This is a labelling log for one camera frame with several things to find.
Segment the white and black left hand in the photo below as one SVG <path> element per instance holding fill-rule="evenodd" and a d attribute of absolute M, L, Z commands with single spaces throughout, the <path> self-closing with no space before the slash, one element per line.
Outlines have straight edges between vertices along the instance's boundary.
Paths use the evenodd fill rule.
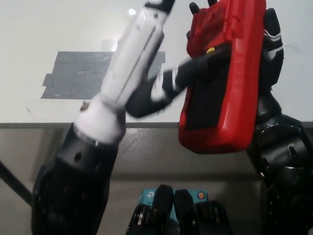
<path fill-rule="evenodd" d="M 118 144 L 125 134 L 126 114 L 142 118 L 164 109 L 207 70 L 206 60 L 197 58 L 147 77 L 173 5 L 172 0 L 151 0 L 128 24 L 100 92 L 74 122 L 78 138 L 94 145 Z"/>

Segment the black right hand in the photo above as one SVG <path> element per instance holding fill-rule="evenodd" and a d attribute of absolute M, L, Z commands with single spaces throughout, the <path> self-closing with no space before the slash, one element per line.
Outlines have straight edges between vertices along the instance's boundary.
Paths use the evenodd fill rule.
<path fill-rule="evenodd" d="M 279 115 L 281 108 L 271 95 L 271 88 L 277 83 L 284 59 L 283 42 L 280 25 L 273 8 L 264 14 L 264 39 L 259 65 L 258 101 L 252 109 L 241 111 L 231 118 L 239 118 L 239 127 L 247 127 L 247 118 L 253 119 L 254 125 L 260 125 Z M 186 112 L 186 129 L 200 130 L 217 127 L 220 121 L 222 100 L 226 92 L 226 84 L 230 64 L 229 43 L 214 47 L 214 51 L 201 55 L 207 59 L 207 66 L 197 78 L 191 94 L 189 109 Z"/>

